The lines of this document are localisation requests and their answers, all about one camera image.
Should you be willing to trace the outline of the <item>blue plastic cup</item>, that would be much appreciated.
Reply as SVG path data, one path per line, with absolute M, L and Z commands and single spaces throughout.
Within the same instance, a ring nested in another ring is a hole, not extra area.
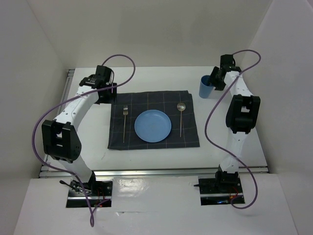
M 200 81 L 199 96 L 201 98 L 208 98 L 214 88 L 210 75 L 204 75 Z

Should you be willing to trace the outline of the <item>dark grey checked cloth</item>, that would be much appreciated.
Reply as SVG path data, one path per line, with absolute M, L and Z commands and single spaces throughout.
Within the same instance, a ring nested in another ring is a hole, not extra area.
M 182 136 L 179 136 L 180 112 L 177 104 L 183 102 L 186 109 L 182 112 Z M 128 106 L 125 142 L 123 143 L 123 107 Z M 144 111 L 159 110 L 164 112 L 172 123 L 169 136 L 156 143 L 140 139 L 134 130 L 135 119 Z M 194 114 L 193 98 L 188 91 L 157 91 L 124 93 L 117 95 L 117 103 L 111 107 L 108 149 L 141 150 L 166 148 L 200 147 Z

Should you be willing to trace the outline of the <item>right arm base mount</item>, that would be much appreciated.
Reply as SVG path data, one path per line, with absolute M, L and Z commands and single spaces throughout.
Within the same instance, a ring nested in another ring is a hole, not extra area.
M 199 189 L 202 206 L 244 204 L 245 199 L 238 172 L 217 171 L 214 178 L 199 178 L 194 187 Z

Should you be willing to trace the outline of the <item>silver spoon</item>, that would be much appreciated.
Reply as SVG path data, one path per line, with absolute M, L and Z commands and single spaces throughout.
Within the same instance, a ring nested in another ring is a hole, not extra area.
M 186 109 L 186 105 L 183 102 L 179 102 L 177 104 L 177 109 L 180 112 L 180 129 L 179 129 L 179 136 L 182 136 L 182 112 Z

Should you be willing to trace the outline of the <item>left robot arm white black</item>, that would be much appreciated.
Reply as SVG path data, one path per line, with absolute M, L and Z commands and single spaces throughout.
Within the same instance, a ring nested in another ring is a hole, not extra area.
M 44 152 L 59 161 L 63 167 L 75 173 L 81 180 L 79 189 L 85 195 L 97 190 L 94 172 L 86 165 L 81 156 L 82 145 L 78 127 L 93 104 L 113 103 L 116 100 L 116 88 L 112 88 L 114 72 L 98 65 L 95 74 L 85 77 L 75 94 L 77 99 L 68 103 L 65 109 L 54 119 L 42 123 Z

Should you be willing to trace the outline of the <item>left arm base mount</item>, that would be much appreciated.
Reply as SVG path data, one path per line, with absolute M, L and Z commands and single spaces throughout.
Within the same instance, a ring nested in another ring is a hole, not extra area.
M 68 196 L 66 208 L 87 208 L 87 202 L 81 189 L 80 185 L 71 181 L 66 183 L 63 180 L 59 181 L 60 184 L 68 186 Z M 99 206 L 103 208 L 108 208 L 112 206 L 112 188 L 113 181 L 97 181 L 94 189 L 86 188 L 86 193 L 92 208 Z

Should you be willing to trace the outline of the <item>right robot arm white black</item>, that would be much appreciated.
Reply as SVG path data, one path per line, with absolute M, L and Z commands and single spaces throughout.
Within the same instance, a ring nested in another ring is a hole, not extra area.
M 234 56 L 222 55 L 220 66 L 215 67 L 210 75 L 211 84 L 217 91 L 229 89 L 232 96 L 225 124 L 228 128 L 226 150 L 239 159 L 247 135 L 256 126 L 261 99 L 254 96 L 247 88 L 242 70 L 236 66 Z M 213 186 L 219 192 L 233 189 L 239 183 L 239 162 L 229 153 L 220 163 L 215 174 Z

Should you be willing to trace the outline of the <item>blue plastic plate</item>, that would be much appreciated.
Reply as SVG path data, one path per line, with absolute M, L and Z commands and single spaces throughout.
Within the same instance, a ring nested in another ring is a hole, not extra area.
M 156 143 L 168 137 L 172 129 L 170 118 L 162 111 L 147 110 L 134 122 L 137 136 L 145 142 Z

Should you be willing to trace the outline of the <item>silver fork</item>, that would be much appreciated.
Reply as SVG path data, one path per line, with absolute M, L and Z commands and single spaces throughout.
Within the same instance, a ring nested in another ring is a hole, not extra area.
M 124 116 L 124 123 L 123 123 L 123 143 L 125 142 L 125 134 L 126 134 L 126 119 L 128 115 L 128 106 L 124 105 L 123 107 L 123 116 Z

